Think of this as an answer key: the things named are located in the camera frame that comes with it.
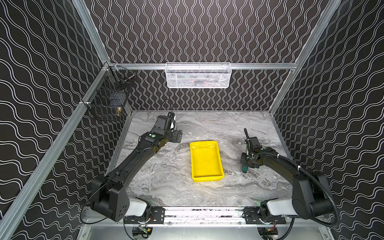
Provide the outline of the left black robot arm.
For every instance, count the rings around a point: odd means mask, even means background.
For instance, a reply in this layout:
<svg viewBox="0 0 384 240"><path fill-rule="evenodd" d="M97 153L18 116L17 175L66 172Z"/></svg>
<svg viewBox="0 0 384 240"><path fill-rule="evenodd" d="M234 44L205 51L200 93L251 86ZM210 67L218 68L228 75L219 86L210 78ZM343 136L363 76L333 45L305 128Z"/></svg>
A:
<svg viewBox="0 0 384 240"><path fill-rule="evenodd" d="M92 182L89 199L91 210L115 222L124 216L144 215L147 202L129 198L127 188L133 178L166 143L180 143L183 131L175 121L175 113L157 117L153 128L139 137L134 150L111 172L96 177Z"/></svg>

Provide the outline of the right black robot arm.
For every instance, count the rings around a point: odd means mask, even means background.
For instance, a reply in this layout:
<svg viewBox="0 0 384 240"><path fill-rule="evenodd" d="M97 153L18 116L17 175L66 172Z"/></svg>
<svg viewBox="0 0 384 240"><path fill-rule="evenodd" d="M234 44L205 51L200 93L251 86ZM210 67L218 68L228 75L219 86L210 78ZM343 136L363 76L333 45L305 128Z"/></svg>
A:
<svg viewBox="0 0 384 240"><path fill-rule="evenodd" d="M244 130L246 152L241 155L242 172L265 166L272 169L292 185L292 196L260 203L258 216L264 223L278 216L312 220L326 227L340 221L339 210L325 175L312 174L293 160L280 155L275 149L263 147L257 137Z"/></svg>

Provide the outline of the green black screwdriver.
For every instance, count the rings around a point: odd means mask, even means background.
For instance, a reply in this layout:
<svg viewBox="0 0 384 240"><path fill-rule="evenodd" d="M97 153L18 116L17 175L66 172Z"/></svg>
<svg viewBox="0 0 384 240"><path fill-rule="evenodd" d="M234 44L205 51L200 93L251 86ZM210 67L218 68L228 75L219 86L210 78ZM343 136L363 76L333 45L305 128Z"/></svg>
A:
<svg viewBox="0 0 384 240"><path fill-rule="evenodd" d="M247 171L248 171L248 169L249 169L249 167L247 166L247 165L242 165L242 172L243 173L247 173Z"/></svg>

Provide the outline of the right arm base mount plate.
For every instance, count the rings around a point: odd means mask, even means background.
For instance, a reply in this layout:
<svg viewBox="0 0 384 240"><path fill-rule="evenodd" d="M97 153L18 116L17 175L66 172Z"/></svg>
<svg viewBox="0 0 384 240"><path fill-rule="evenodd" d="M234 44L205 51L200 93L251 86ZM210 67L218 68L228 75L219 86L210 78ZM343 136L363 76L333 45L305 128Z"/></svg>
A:
<svg viewBox="0 0 384 240"><path fill-rule="evenodd" d="M266 207L245 207L242 218L247 225L285 225L283 216L273 216Z"/></svg>

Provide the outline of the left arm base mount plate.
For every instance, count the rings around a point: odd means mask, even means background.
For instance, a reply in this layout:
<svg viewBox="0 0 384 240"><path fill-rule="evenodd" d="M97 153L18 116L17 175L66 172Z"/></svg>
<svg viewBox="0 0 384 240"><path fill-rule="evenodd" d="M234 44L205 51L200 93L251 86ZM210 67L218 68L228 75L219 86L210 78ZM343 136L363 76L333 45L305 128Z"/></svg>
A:
<svg viewBox="0 0 384 240"><path fill-rule="evenodd" d="M164 223L165 218L165 208L162 207L150 207L145 210L142 216L125 216L124 224L131 225L146 225L146 224L155 224L160 225Z"/></svg>

